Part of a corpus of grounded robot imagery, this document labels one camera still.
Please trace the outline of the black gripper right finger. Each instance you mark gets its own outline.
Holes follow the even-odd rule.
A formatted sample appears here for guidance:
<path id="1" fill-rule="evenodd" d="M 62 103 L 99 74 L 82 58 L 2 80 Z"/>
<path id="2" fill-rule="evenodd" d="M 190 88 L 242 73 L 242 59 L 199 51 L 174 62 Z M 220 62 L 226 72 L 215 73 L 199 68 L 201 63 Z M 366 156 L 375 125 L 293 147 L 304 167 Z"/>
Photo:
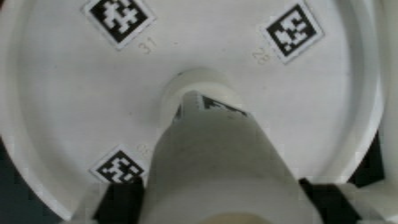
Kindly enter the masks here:
<path id="1" fill-rule="evenodd" d="M 357 224 L 362 220 L 346 196 L 334 184 L 314 184 L 306 178 L 298 184 L 320 213 L 323 224 Z"/>

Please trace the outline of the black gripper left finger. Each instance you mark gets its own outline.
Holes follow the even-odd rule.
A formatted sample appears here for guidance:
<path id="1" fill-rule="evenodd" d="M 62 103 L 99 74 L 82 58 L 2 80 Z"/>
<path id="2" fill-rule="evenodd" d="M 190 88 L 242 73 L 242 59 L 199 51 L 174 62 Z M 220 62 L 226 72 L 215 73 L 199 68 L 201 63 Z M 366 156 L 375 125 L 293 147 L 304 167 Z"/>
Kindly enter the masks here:
<path id="1" fill-rule="evenodd" d="M 108 185 L 94 212 L 98 224 L 137 224 L 144 199 L 144 181 L 135 178 L 128 183 Z"/>

